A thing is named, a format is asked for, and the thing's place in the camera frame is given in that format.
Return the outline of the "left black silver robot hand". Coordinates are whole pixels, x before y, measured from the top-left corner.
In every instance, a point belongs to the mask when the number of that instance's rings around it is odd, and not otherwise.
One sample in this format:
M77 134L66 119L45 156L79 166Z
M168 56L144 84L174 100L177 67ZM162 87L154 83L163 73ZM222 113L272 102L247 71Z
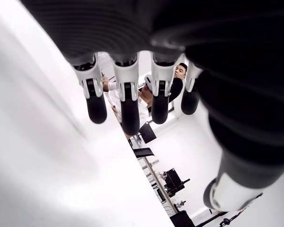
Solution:
M241 210L284 173L284 0L25 0L23 5L74 68L89 118L107 111L97 54L115 69L122 127L139 129L138 54L152 60L152 119L165 122L173 68L187 74L183 113L201 100L222 147L207 207Z

